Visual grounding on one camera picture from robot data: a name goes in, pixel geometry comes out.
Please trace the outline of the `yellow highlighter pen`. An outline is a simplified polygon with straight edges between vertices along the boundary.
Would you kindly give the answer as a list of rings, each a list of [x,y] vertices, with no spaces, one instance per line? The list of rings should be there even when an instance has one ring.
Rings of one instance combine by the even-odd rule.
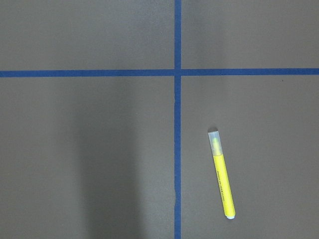
[[[212,157],[214,161],[224,215],[227,219],[232,220],[235,218],[236,212],[231,193],[231,187],[228,179],[219,131],[209,132],[208,137],[211,146]]]

